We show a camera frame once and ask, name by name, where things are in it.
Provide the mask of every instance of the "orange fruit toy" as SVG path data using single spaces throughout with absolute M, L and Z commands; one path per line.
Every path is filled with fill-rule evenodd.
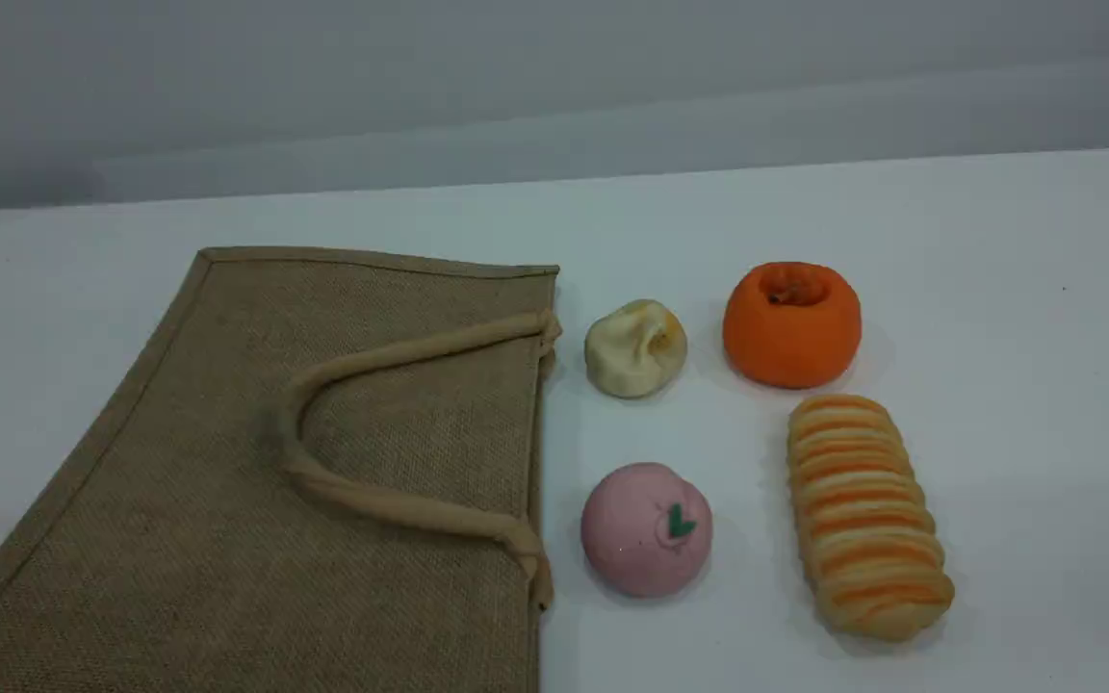
M 722 320 L 726 355 L 752 380 L 801 390 L 835 380 L 854 360 L 863 313 L 832 268 L 767 263 L 739 282 Z

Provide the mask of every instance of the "fake bread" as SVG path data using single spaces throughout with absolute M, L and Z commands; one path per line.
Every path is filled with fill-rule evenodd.
M 786 461 L 798 549 L 830 624 L 908 640 L 949 609 L 936 521 L 884 407 L 853 395 L 805 399 L 790 414 Z

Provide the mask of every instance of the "white tabletop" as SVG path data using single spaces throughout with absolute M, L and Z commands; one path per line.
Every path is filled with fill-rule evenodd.
M 1109 152 L 0 212 L 0 541 L 123 377 L 204 245 L 352 246 L 559 263 L 547 397 L 551 692 L 1109 690 Z M 784 489 L 798 395 L 740 380 L 720 324 L 767 259 L 863 302 L 854 369 L 906 435 L 958 597 L 899 648 L 827 632 Z M 673 387 L 587 383 L 590 322 L 632 298 L 691 337 Z M 587 572 L 578 517 L 655 460 L 713 507 L 708 572 L 633 602 Z

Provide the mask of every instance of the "dumpling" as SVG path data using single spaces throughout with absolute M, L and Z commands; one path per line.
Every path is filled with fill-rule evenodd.
M 688 360 L 688 335 L 663 304 L 642 298 L 594 322 L 584 338 L 589 380 L 615 398 L 645 398 Z

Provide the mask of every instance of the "rope handle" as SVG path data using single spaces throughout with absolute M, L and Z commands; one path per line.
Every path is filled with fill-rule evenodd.
M 528 518 L 490 513 L 487 510 L 458 506 L 445 500 L 427 499 L 415 492 L 360 483 L 334 473 L 304 447 L 303 417 L 311 400 L 330 383 L 533 335 L 541 337 L 541 342 L 538 343 L 538 355 L 541 356 L 541 368 L 545 373 L 553 354 L 554 338 L 558 338 L 560 333 L 562 329 L 559 328 L 553 313 L 549 310 L 525 313 L 489 324 L 388 344 L 378 349 L 340 356 L 307 368 L 289 381 L 282 395 L 283 469 L 304 490 L 376 521 L 439 531 L 442 534 L 498 541 L 525 571 L 529 581 L 529 597 L 541 610 L 549 609 L 551 601 L 554 600 L 550 562 L 547 561 L 542 540 L 529 526 Z

